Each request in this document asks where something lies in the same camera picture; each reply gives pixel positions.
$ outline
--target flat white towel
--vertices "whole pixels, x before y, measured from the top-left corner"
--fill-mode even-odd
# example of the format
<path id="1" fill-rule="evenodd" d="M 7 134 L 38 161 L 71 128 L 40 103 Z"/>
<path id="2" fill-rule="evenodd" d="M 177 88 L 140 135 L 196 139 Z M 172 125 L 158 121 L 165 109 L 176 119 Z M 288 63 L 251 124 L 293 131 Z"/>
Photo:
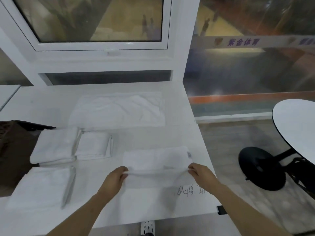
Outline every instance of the flat white towel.
<path id="1" fill-rule="evenodd" d="M 86 130 L 165 126 L 161 92 L 82 96 L 69 118 Z"/>
<path id="2" fill-rule="evenodd" d="M 18 183 L 8 210 L 63 208 L 75 177 L 75 168 L 33 167 Z"/>
<path id="3" fill-rule="evenodd" d="M 111 157 L 112 136 L 103 131 L 84 132 L 79 141 L 75 155 L 78 160 L 93 160 Z"/>
<path id="4" fill-rule="evenodd" d="M 163 188 L 194 183 L 187 167 L 192 162 L 186 146 L 125 151 L 127 188 Z"/>
<path id="5" fill-rule="evenodd" d="M 80 134 L 78 127 L 43 130 L 31 154 L 30 162 L 51 165 L 74 161 L 74 151 Z"/>

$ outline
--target white table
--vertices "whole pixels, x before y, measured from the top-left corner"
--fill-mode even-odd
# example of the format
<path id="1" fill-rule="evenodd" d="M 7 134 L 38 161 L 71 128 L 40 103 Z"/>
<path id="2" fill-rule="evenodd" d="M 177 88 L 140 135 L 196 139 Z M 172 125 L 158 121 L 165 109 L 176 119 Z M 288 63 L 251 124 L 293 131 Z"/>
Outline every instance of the white table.
<path id="1" fill-rule="evenodd" d="M 69 204 L 63 210 L 29 213 L 6 212 L 8 198 L 0 198 L 2 235 L 41 235 L 48 233 L 97 192 L 106 175 L 122 164 L 125 150 L 187 146 L 194 162 L 213 170 L 206 146 L 194 121 L 182 83 L 136 83 L 109 85 L 53 86 L 44 90 L 22 87 L 0 112 L 0 120 L 19 119 L 66 126 L 78 98 L 83 94 L 135 91 L 162 91 L 165 98 L 165 127 L 134 127 L 108 130 L 115 138 L 113 157 L 102 160 L 77 161 L 77 175 Z M 57 120 L 45 114 L 55 109 Z M 176 218 L 217 213 L 218 200 L 193 185 L 193 193 L 178 187 L 169 189 L 123 189 L 101 212 L 96 227 L 128 224 L 145 220 Z"/>
<path id="2" fill-rule="evenodd" d="M 0 111 L 21 85 L 0 85 Z"/>
<path id="3" fill-rule="evenodd" d="M 273 122 L 289 146 L 315 164 L 315 102 L 283 100 L 273 108 Z"/>

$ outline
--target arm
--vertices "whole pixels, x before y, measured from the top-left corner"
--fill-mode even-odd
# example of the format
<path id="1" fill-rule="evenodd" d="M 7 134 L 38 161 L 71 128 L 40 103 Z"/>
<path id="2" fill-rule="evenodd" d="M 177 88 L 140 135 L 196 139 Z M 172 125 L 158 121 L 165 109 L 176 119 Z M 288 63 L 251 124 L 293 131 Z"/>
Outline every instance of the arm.
<path id="1" fill-rule="evenodd" d="M 194 169 L 188 172 L 196 183 L 221 202 L 242 236 L 291 236 L 221 184 L 208 167 L 191 163 L 188 168 Z"/>
<path id="2" fill-rule="evenodd" d="M 119 167 L 104 180 L 98 192 L 81 208 L 50 231 L 47 236 L 88 236 L 102 209 L 119 192 L 127 167 Z"/>

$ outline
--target stack of folded towels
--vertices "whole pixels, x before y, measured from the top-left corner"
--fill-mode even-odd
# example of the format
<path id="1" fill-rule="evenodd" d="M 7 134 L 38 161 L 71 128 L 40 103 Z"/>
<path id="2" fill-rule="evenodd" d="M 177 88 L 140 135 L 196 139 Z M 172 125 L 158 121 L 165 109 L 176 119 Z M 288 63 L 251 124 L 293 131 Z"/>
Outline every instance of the stack of folded towels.
<path id="1" fill-rule="evenodd" d="M 63 208 L 74 182 L 75 168 L 33 167 L 18 183 L 7 210 Z"/>
<path id="2" fill-rule="evenodd" d="M 81 136 L 78 127 L 43 130 L 31 154 L 30 162 L 41 166 L 72 162 Z"/>
<path id="3" fill-rule="evenodd" d="M 81 135 L 75 155 L 78 160 L 94 160 L 111 157 L 114 140 L 103 131 L 87 131 Z"/>

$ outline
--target black table base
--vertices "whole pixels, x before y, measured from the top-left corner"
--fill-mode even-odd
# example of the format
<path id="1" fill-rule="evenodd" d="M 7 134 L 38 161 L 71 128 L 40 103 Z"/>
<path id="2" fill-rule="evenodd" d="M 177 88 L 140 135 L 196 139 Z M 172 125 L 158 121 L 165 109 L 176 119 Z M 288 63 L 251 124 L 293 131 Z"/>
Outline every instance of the black table base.
<path id="1" fill-rule="evenodd" d="M 279 161 L 296 153 L 291 148 L 277 156 L 258 147 L 246 147 L 238 155 L 238 163 L 246 179 L 256 186 L 270 191 L 280 190 L 286 181 L 285 172 Z"/>

